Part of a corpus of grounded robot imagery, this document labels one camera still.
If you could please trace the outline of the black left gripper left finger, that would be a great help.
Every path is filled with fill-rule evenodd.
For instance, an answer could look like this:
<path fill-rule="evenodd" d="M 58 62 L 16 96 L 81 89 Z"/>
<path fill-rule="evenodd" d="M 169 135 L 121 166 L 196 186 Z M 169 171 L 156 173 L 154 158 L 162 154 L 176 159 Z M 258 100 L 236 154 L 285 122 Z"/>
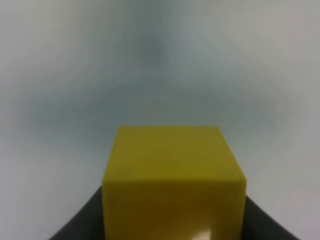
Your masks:
<path fill-rule="evenodd" d="M 79 212 L 67 222 L 52 240 L 104 240 L 102 188 L 93 194 Z"/>

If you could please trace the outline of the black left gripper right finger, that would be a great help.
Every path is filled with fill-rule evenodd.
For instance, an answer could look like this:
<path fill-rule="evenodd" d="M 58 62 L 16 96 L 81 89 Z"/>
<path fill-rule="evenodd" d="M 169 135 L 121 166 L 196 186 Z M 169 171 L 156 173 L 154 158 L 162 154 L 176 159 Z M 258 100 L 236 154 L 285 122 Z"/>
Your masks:
<path fill-rule="evenodd" d="M 246 196 L 242 240 L 298 240 Z"/>

